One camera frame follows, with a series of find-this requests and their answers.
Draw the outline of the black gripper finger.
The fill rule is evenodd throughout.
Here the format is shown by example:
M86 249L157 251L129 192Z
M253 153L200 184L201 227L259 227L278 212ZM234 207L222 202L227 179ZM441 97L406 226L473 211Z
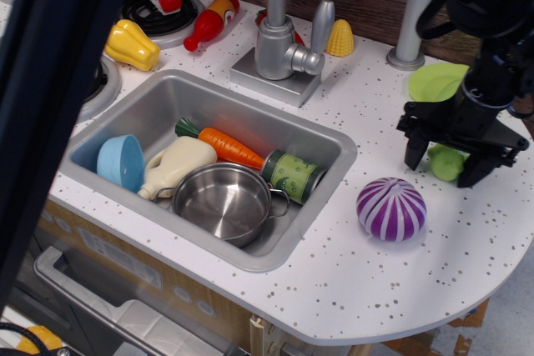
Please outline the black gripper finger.
M501 150L489 153L472 153L464 163L464 170L458 178L457 187L473 187L495 168L500 167L505 158L506 154Z
M427 137L419 130L406 132L408 142L406 144L405 164L411 170L416 170L429 145Z

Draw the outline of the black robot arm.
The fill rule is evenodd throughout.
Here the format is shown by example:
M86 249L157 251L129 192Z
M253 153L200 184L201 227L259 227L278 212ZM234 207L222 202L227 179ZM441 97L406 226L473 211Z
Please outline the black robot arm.
M431 221L425 235L405 244L365 236L355 222L355 196L375 173L401 171L401 137L393 133L405 76L379 59L384 46L365 40L362 50L326 64L328 93L298 112L323 123L340 113L340 130L361 143L360 156L295 251L268 273L239 272L186 239L126 208L112 213L104 197L71 178L58 177L58 162L80 108L74 84L90 74L92 50L103 39L98 17L104 0L88 14L60 5L74 45L60 47L74 63L68 82L45 88L12 74L3 91L1 133L15 133L2 173L3 230L1 294L7 296L48 194L73 190L75 206L95 204L107 229L245 308L291 328L309 331L315 318L355 315L407 323L451 319L497 291L533 241L533 167L530 162L500 171L488 189L457 189L416 179L429 198Z

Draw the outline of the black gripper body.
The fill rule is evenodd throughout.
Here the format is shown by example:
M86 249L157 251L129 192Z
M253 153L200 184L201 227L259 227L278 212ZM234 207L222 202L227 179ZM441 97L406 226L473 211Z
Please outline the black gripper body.
M502 85L463 81L456 94L442 102L408 102L397 128L419 130L430 142L469 154L501 150L512 160L528 148L528 141L497 119L511 105L515 93Z

